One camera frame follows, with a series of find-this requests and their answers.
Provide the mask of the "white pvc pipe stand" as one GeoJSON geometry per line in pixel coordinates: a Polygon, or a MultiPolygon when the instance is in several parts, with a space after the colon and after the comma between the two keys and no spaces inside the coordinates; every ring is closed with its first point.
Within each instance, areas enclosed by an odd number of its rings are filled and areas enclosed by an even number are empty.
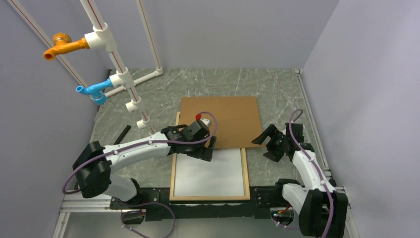
{"type": "MultiPolygon", "coordinates": [[[[92,32],[84,35],[90,48],[89,50],[103,49],[109,56],[113,66],[115,67],[116,73],[112,74],[109,79],[111,80],[113,87],[106,88],[104,94],[108,97],[116,95],[122,91],[127,91],[130,96],[130,101],[126,103],[126,108],[129,112],[139,111],[140,120],[136,122],[138,129],[144,129],[149,134],[154,134],[155,129],[150,119],[144,103],[136,90],[136,85],[145,82],[149,79],[158,77],[163,74],[162,66],[159,62],[159,58],[153,43],[153,38],[148,26],[148,22],[142,7],[142,1],[137,1],[139,13],[143,22],[145,32],[150,43],[150,47],[154,56],[156,68],[153,72],[142,76],[138,79],[134,79],[130,74],[128,68],[122,60],[122,57],[117,49],[117,43],[110,30],[108,24],[102,18],[96,3],[93,0],[82,0],[81,5],[87,14],[91,24],[92,32]]],[[[23,5],[17,0],[10,0],[9,4],[11,7],[23,18],[23,20],[29,25],[29,27],[40,37],[42,42],[46,45],[48,50],[53,47],[53,37],[49,39],[41,27],[32,18],[29,12],[23,7],[23,5]]],[[[79,85],[87,88],[87,83],[82,79],[79,73],[71,66],[68,60],[65,59],[64,54],[56,56],[54,59],[58,59],[61,64],[67,69],[67,71],[74,77],[79,85]]]]}

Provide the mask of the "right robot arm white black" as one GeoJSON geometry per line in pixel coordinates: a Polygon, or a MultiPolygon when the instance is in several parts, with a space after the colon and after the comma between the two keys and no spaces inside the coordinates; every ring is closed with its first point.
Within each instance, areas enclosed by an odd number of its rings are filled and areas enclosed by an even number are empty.
{"type": "Polygon", "coordinates": [[[287,156],[297,168],[302,184],[293,179],[279,179],[275,184],[273,200],[279,206],[287,203],[298,214],[302,235],[315,238],[342,238],[345,231],[348,197],[340,193],[320,168],[313,146],[304,142],[303,125],[287,123],[286,131],[270,125],[253,144],[265,139],[264,157],[279,162],[287,156]]]}

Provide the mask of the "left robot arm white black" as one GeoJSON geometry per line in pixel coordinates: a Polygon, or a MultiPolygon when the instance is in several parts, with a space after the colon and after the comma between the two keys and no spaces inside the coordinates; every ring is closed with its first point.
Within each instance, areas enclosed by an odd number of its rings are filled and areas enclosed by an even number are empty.
{"type": "Polygon", "coordinates": [[[190,125],[168,126],[148,137],[124,144],[101,146],[89,143],[73,164],[73,176],[83,198],[108,195],[136,208],[145,195],[134,178],[123,178],[115,172],[143,160],[184,154],[210,162],[216,137],[210,132],[212,121],[199,118],[190,125]]]}

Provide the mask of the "brown backing board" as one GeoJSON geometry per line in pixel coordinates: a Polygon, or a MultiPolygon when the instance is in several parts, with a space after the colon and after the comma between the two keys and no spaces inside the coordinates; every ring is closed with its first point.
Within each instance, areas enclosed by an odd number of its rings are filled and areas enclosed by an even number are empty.
{"type": "Polygon", "coordinates": [[[263,132],[255,96],[183,97],[179,123],[192,123],[200,112],[216,118],[216,149],[262,147],[252,143],[263,132]]]}

